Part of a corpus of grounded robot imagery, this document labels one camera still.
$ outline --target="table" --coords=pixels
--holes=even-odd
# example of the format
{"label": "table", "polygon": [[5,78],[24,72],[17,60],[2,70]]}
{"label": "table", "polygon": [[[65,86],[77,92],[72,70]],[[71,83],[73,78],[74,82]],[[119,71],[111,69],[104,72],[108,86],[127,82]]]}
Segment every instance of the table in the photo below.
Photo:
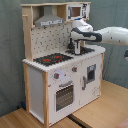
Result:
{"label": "table", "polygon": [[102,80],[101,97],[71,117],[87,128],[115,128],[128,118],[128,89]]}
{"label": "table", "polygon": [[[44,128],[44,126],[31,114],[19,109],[1,117],[0,128]],[[80,128],[80,126],[66,117],[50,128]]]}

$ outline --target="pegboard backsplash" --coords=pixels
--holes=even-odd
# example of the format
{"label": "pegboard backsplash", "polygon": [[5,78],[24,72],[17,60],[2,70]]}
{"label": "pegboard backsplash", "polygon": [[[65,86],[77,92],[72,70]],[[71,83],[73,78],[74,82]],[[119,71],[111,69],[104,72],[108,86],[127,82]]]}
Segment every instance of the pegboard backsplash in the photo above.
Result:
{"label": "pegboard backsplash", "polygon": [[64,23],[32,29],[33,58],[41,57],[67,48],[72,23]]}

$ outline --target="cabinet door window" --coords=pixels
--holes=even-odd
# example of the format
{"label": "cabinet door window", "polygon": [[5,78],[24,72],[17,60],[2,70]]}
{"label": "cabinet door window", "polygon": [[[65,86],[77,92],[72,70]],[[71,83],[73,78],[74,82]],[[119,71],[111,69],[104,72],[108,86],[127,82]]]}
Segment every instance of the cabinet door window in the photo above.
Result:
{"label": "cabinet door window", "polygon": [[56,111],[73,103],[73,85],[56,92]]}

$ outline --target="side panel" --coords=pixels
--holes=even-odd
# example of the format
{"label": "side panel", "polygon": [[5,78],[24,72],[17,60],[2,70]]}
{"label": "side panel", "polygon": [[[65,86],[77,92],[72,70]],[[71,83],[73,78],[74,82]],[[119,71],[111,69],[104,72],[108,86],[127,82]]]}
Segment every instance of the side panel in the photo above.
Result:
{"label": "side panel", "polygon": [[42,71],[29,66],[30,113],[44,123]]}

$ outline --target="stovetop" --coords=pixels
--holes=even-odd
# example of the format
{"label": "stovetop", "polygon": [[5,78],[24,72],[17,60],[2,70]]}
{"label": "stovetop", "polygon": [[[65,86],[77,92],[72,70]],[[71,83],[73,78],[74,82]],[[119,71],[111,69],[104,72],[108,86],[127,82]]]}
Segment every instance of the stovetop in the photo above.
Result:
{"label": "stovetop", "polygon": [[36,58],[33,61],[48,67],[50,65],[61,63],[70,59],[73,59],[73,57],[70,57],[61,53],[54,53],[51,55]]}
{"label": "stovetop", "polygon": [[[87,54],[87,53],[94,52],[94,51],[95,50],[94,49],[91,49],[91,48],[80,47],[80,54],[79,55]],[[75,48],[68,49],[65,52],[68,53],[68,54],[77,55],[77,54],[75,54]]]}

